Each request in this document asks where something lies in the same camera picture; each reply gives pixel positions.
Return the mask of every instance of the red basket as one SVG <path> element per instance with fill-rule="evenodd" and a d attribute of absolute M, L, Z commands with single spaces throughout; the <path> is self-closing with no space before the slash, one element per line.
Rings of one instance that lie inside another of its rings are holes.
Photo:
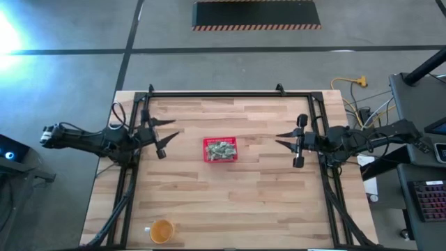
<path fill-rule="evenodd" d="M 203 139 L 203 157 L 204 162 L 207 163 L 217 163 L 217 162 L 234 162 L 237 160 L 238 157 L 238 151 L 236 155 L 232 158 L 232 160 L 208 160 L 208 152 L 206 151 L 206 147 L 208 147 L 209 144 L 217 143 L 217 142 L 228 142 L 230 144 L 234 144 L 237 151 L 237 141 L 235 137 L 222 137 L 222 138 L 208 138 Z"/>

